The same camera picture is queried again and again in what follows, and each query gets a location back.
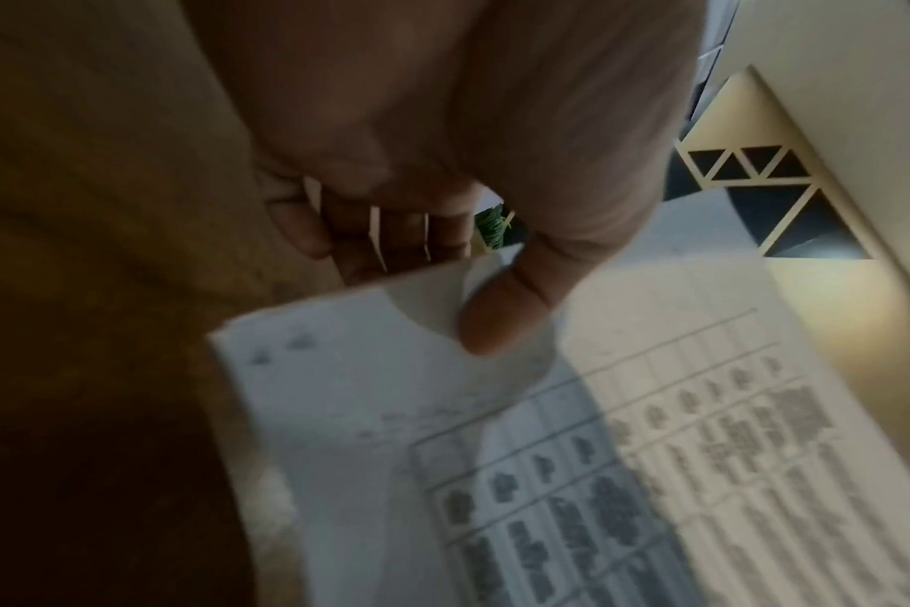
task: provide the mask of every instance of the paper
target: paper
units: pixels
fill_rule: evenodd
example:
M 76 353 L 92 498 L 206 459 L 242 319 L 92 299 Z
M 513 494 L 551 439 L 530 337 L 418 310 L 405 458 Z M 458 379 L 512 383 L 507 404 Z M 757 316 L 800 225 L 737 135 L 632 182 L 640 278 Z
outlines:
M 910 475 L 721 191 L 663 205 L 550 326 L 452 339 L 504 260 L 213 336 L 315 605 L 910 607 Z

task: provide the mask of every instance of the wooden surface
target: wooden surface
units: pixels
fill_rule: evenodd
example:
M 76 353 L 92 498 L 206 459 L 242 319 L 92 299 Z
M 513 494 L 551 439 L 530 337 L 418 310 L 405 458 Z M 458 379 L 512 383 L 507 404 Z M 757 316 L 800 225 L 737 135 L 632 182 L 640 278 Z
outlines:
M 176 3 L 0 2 L 0 605 L 292 604 L 291 505 L 204 335 L 336 285 Z

